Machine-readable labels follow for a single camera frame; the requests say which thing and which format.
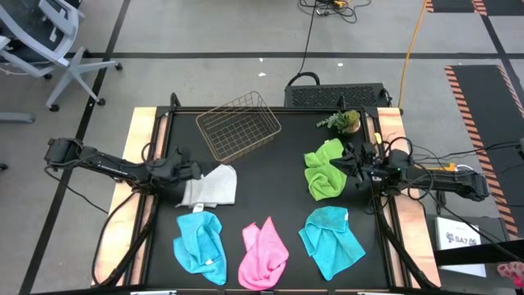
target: towel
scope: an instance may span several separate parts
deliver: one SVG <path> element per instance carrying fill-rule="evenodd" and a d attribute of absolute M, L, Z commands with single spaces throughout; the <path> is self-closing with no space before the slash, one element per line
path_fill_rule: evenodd
<path fill-rule="evenodd" d="M 272 288 L 286 268 L 289 252 L 278 237 L 271 217 L 262 229 L 254 223 L 242 231 L 247 254 L 238 268 L 238 282 L 254 291 Z"/>
<path fill-rule="evenodd" d="M 236 191 L 237 172 L 231 166 L 220 165 L 199 180 L 187 181 L 183 200 L 177 207 L 194 207 L 200 203 L 213 208 L 217 204 L 232 205 L 235 203 Z"/>
<path fill-rule="evenodd" d="M 308 255 L 328 281 L 366 254 L 347 220 L 347 209 L 326 206 L 313 211 L 298 232 Z"/>
<path fill-rule="evenodd" d="M 305 154 L 305 178 L 309 192 L 317 201 L 326 197 L 338 197 L 346 186 L 346 175 L 329 163 L 342 157 L 344 147 L 338 138 L 326 141 L 317 152 Z"/>
<path fill-rule="evenodd" d="M 203 274 L 215 284 L 225 284 L 226 256 L 219 236 L 219 219 L 203 211 L 180 216 L 177 223 L 182 234 L 173 240 L 178 263 L 191 274 Z"/>

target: gray towel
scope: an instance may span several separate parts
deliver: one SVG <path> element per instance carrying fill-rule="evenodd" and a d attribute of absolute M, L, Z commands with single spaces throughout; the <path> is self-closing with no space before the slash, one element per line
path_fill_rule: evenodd
<path fill-rule="evenodd" d="M 179 206 L 193 208 L 196 204 L 215 208 L 217 205 L 232 205 L 235 203 L 237 191 L 237 172 L 231 167 L 220 165 L 206 177 L 186 182 L 183 200 Z"/>

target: office chair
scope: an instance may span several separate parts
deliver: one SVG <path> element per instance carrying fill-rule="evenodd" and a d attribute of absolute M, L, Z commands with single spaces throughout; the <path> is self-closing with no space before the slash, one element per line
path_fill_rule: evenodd
<path fill-rule="evenodd" d="M 58 5 L 59 11 L 52 6 L 50 1 Z M 65 68 L 65 74 L 61 77 L 60 81 L 58 81 L 58 84 L 46 101 L 46 106 L 50 111 L 59 111 L 60 107 L 54 102 L 73 79 L 75 79 L 85 89 L 85 91 L 89 93 L 89 95 L 97 102 L 99 106 L 105 105 L 106 101 L 103 98 L 99 98 L 91 90 L 91 88 L 82 79 L 81 75 L 89 71 L 105 69 L 110 66 L 114 66 L 117 70 L 122 70 L 122 65 L 116 61 L 94 62 L 82 65 L 80 62 L 86 51 L 85 48 L 78 50 L 71 61 L 66 60 L 66 53 L 68 53 L 75 42 L 79 29 L 79 22 L 80 19 L 84 18 L 84 15 L 64 0 L 40 0 L 38 3 L 38 8 L 43 13 L 43 16 L 54 24 L 56 30 L 60 30 L 63 33 L 61 41 L 54 49 L 46 47 L 41 42 L 37 41 L 36 38 L 32 37 L 25 30 L 23 30 L 13 19 L 13 17 L 7 13 L 7 10 L 4 9 L 2 5 L 0 5 L 0 19 L 12 32 L 12 34 L 15 35 L 23 44 L 54 65 L 38 67 L 18 57 L 16 52 L 8 52 L 5 48 L 0 48 L 0 56 L 4 57 L 12 64 L 19 66 L 21 69 L 25 70 L 32 76 L 43 77 L 44 79 L 51 79 L 52 76 L 50 72 L 56 67 Z"/>
<path fill-rule="evenodd" d="M 0 36 L 0 52 L 9 44 L 9 42 L 9 38 Z M 0 122 L 31 124 L 34 123 L 34 115 L 14 111 L 0 111 Z M 0 164 L 0 170 L 4 170 L 2 164 Z"/>

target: wire basket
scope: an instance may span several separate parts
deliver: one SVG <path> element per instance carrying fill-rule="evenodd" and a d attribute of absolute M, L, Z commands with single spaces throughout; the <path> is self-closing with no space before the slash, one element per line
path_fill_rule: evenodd
<path fill-rule="evenodd" d="M 199 115 L 196 122 L 213 156 L 224 164 L 273 140 L 282 129 L 255 91 Z"/>

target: potted plant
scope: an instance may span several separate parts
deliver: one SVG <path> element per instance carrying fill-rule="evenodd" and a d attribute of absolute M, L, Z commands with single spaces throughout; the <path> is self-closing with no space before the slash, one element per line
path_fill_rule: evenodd
<path fill-rule="evenodd" d="M 357 111 L 338 111 L 326 120 L 317 123 L 317 127 L 327 125 L 329 129 L 335 127 L 339 134 L 353 134 L 360 129 L 360 114 Z"/>

